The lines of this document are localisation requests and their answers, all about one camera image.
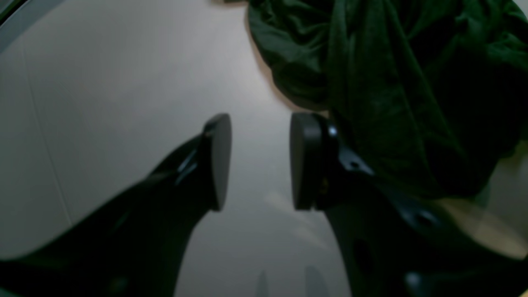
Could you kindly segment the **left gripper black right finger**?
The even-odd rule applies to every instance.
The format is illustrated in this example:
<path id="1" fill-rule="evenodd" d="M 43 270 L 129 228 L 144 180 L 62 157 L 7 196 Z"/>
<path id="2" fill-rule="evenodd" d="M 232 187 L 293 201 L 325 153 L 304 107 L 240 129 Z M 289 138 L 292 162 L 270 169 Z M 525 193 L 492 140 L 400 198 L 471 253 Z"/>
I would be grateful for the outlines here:
<path id="1" fill-rule="evenodd" d="M 289 135 L 294 207 L 324 213 L 354 297 L 526 297 L 527 240 L 505 222 L 386 183 L 319 114 Z"/>

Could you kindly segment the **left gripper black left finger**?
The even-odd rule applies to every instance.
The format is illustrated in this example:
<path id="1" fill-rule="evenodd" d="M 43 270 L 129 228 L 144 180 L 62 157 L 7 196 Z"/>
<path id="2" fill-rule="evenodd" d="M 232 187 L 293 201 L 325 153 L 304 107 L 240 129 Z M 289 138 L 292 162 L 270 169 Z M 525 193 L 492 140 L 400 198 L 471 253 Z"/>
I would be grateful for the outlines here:
<path id="1" fill-rule="evenodd" d="M 226 202 L 231 118 L 219 113 L 59 238 L 1 261 L 1 289 L 17 297 L 172 297 L 193 229 Z"/>

